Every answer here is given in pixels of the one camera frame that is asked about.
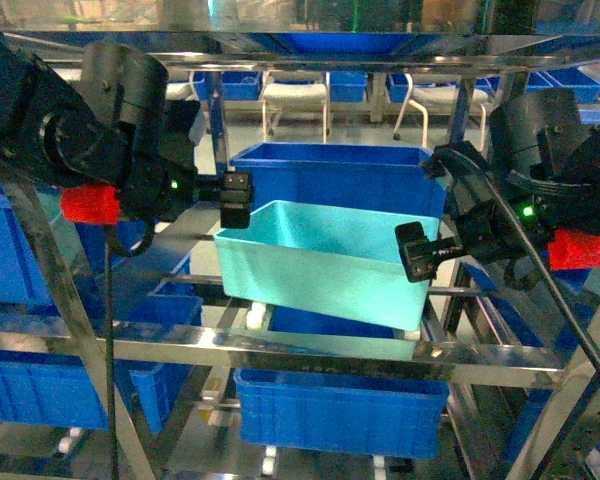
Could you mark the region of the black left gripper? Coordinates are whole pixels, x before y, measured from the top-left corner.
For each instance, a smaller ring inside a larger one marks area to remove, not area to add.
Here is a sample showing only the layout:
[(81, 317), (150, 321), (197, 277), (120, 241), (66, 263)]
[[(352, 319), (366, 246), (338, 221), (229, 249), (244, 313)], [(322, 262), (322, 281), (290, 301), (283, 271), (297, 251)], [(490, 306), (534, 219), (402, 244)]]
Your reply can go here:
[(194, 165), (137, 154), (117, 199), (124, 217), (161, 221), (176, 220), (199, 200), (215, 202), (223, 229), (246, 229), (254, 202), (253, 177), (244, 171), (201, 175)]

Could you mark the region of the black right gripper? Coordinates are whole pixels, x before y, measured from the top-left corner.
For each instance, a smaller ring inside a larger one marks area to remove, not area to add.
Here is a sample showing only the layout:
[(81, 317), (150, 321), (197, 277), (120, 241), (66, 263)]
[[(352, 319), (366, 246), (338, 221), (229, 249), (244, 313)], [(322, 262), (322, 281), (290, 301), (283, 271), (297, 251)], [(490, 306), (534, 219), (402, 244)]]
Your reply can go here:
[(421, 222), (395, 227), (396, 241), (402, 245), (402, 263), (411, 283), (434, 280), (439, 266), (448, 260), (469, 255), (482, 264), (505, 260), (504, 284), (514, 290), (531, 290), (541, 280), (534, 267), (518, 277), (518, 260), (528, 255), (520, 232), (509, 222), (494, 199), (471, 200), (461, 194), (447, 196), (444, 213), (449, 216), (455, 235), (428, 241)]

